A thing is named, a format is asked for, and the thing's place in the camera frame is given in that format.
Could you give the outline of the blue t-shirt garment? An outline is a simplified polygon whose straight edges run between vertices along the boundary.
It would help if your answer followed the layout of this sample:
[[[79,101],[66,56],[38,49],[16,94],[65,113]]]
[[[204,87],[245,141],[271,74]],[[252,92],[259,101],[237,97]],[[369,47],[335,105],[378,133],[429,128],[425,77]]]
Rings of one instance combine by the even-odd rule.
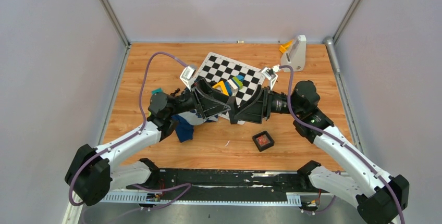
[[[218,121],[218,116],[203,118],[195,110],[173,115],[172,119],[178,122],[175,128],[176,135],[180,143],[193,139],[194,127],[202,125],[206,122]]]

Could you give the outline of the black square display box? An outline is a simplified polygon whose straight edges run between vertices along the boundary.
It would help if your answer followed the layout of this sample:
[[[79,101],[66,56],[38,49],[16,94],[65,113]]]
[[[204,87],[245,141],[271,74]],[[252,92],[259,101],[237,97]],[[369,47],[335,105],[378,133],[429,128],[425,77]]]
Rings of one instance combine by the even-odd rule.
[[[236,97],[230,96],[227,101],[227,105],[229,107],[228,116],[229,116],[230,124],[235,125],[238,123],[238,120],[236,119],[236,114],[238,111],[238,107],[236,104]]]

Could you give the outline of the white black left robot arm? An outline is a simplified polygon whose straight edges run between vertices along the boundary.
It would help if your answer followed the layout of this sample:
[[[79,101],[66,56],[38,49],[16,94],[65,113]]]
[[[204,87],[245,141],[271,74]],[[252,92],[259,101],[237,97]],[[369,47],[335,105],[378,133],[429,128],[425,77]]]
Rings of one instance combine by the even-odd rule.
[[[174,115],[195,110],[206,119],[232,109],[236,99],[214,89],[204,80],[180,95],[158,91],[152,94],[143,121],[125,135],[96,147],[85,144],[78,148],[66,173],[69,201],[73,206],[92,206],[106,194],[120,187],[142,184],[154,189],[159,184],[159,174],[143,162],[123,166],[122,162],[142,149],[169,137],[178,125]]]

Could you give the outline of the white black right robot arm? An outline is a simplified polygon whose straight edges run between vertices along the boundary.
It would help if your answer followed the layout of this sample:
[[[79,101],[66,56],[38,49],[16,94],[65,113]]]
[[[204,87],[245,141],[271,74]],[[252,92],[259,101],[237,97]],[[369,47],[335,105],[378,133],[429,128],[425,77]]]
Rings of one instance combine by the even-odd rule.
[[[362,154],[318,108],[320,96],[312,81],[300,81],[290,95],[258,87],[253,96],[238,107],[229,98],[231,122],[261,123],[271,113],[292,114],[300,136],[325,151],[348,174],[346,177],[310,161],[298,172],[298,186],[304,191],[325,190],[355,207],[366,223],[404,223],[409,182],[393,177]]]

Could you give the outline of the red leaf brooch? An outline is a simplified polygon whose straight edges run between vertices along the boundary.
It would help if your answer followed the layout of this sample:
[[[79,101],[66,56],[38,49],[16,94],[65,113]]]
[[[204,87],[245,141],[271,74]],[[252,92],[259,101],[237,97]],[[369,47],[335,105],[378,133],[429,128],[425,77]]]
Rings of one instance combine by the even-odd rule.
[[[259,138],[257,138],[257,141],[260,146],[265,146],[270,142],[267,136],[260,136]]]

